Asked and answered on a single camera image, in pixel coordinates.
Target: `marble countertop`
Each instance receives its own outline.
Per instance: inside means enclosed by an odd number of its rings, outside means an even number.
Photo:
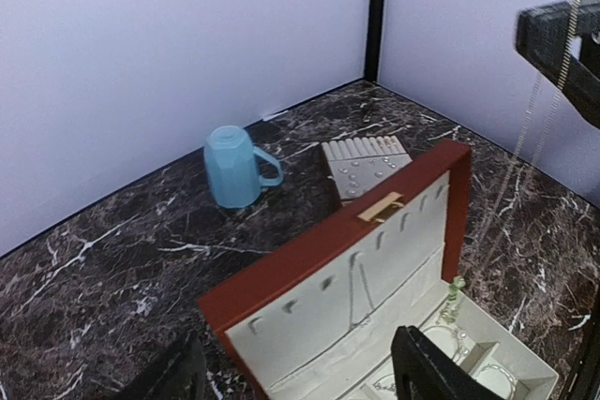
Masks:
[[[371,100],[375,110],[365,123],[362,109]],[[532,183],[523,185],[527,166],[519,164],[501,203],[501,220],[480,245],[484,212],[510,155],[364,81],[248,131],[281,160],[286,175],[282,187],[253,206],[218,208],[198,151],[0,260],[0,393],[12,392],[16,399],[104,398],[191,330],[204,343],[207,398],[248,393],[196,299],[335,211],[318,142],[396,134],[412,157],[443,138],[472,146],[471,209],[460,264],[466,291],[559,372],[558,395],[596,292],[600,222],[592,206],[537,170]],[[515,201],[516,190],[521,202]],[[506,225],[511,211],[515,220]],[[493,246],[499,233],[502,239]]]

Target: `open box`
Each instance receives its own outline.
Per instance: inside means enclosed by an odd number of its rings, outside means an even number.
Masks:
[[[223,347],[274,400],[396,398],[390,347],[418,326],[501,398],[549,398],[557,374],[459,294],[469,146],[444,141],[199,300]]]

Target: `white wall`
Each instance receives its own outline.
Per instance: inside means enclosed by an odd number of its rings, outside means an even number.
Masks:
[[[368,0],[0,0],[0,254],[216,126],[361,77],[367,11]]]
[[[562,0],[386,0],[380,82],[511,151],[535,70],[514,50],[520,10]],[[554,94],[546,80],[524,155]],[[600,205],[600,131],[564,100],[540,168]]]

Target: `gold clasp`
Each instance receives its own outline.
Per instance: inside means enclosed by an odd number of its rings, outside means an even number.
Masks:
[[[358,218],[365,222],[378,222],[382,224],[389,219],[397,210],[404,206],[404,203],[399,201],[402,194],[390,192],[383,199],[374,203],[363,211]]]

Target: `mug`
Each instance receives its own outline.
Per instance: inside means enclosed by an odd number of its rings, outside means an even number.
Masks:
[[[257,157],[275,166],[277,177],[260,175]],[[263,187],[279,186],[283,181],[279,161],[256,147],[239,126],[221,126],[210,134],[204,146],[204,164],[211,193],[225,208],[249,206]]]

